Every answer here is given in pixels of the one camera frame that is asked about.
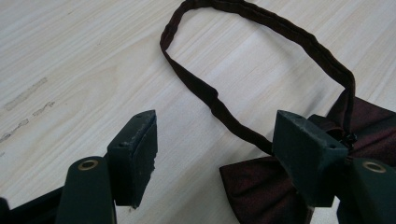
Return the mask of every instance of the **clamp jaw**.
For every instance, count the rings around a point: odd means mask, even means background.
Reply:
[[[115,204],[140,205],[158,151],[154,110],[133,116],[102,157],[73,163],[64,186],[9,210],[0,198],[0,223],[117,223]]]
[[[380,161],[347,156],[348,148],[311,121],[278,111],[273,152],[308,206],[340,199],[341,224],[396,223],[396,171]]]

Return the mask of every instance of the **wooden table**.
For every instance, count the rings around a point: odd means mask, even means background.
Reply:
[[[396,1],[252,2],[314,34],[354,73],[357,96],[396,110]],[[74,161],[103,156],[133,115],[155,109],[156,169],[119,223],[237,223],[219,167],[265,155],[164,59],[160,36],[179,4],[0,1],[0,196],[11,208],[62,186]],[[270,139],[278,109],[324,116],[342,90],[299,46],[236,15],[200,9],[180,26],[170,55]],[[336,223],[334,209],[313,223]]]

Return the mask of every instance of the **strap loop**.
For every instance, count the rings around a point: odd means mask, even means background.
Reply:
[[[177,76],[183,83],[210,107],[212,114],[218,118],[235,135],[256,145],[267,154],[272,155],[271,145],[265,137],[243,126],[230,113],[224,103],[219,100],[216,89],[193,75],[179,63],[175,62],[166,52],[169,48],[177,27],[184,13],[200,7],[213,7],[217,10],[239,14],[241,17],[265,25],[287,39],[300,45],[305,52],[329,75],[333,80],[341,84],[345,90],[342,104],[345,105],[344,117],[339,124],[347,133],[350,133],[350,120],[355,96],[355,78],[353,74],[340,64],[332,54],[324,48],[316,38],[306,30],[294,25],[290,21],[277,16],[275,13],[247,3],[243,0],[187,0],[175,11],[169,24],[161,36],[160,46],[166,60],[171,64]]]

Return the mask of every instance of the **neck strap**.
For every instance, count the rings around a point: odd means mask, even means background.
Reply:
[[[265,153],[273,155],[272,143],[259,133],[245,127],[234,118],[224,103],[219,100],[219,94],[216,89],[193,75],[179,63],[175,62],[166,52],[175,36],[183,14],[191,9],[200,7],[213,7],[217,10],[239,14],[243,18],[271,28],[278,34],[300,45],[329,77],[345,88],[342,97],[340,97],[340,99],[344,99],[343,104],[346,105],[343,113],[344,117],[341,119],[342,123],[340,123],[340,126],[342,126],[347,133],[350,133],[350,120],[355,95],[355,78],[326,48],[319,44],[313,35],[290,21],[277,16],[273,12],[243,0],[187,0],[180,5],[173,14],[172,19],[166,25],[161,36],[161,50],[181,81],[190,91],[209,106],[212,114],[232,133],[255,145]]]

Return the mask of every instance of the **dark red bow tie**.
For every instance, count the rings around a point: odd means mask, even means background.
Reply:
[[[309,120],[325,132],[343,136],[335,120],[340,118],[335,104],[327,118],[317,115]],[[396,114],[355,98],[352,132],[359,140],[349,156],[370,158],[396,166]],[[309,223],[308,208],[285,169],[275,157],[242,161],[220,168],[231,208],[240,223]]]

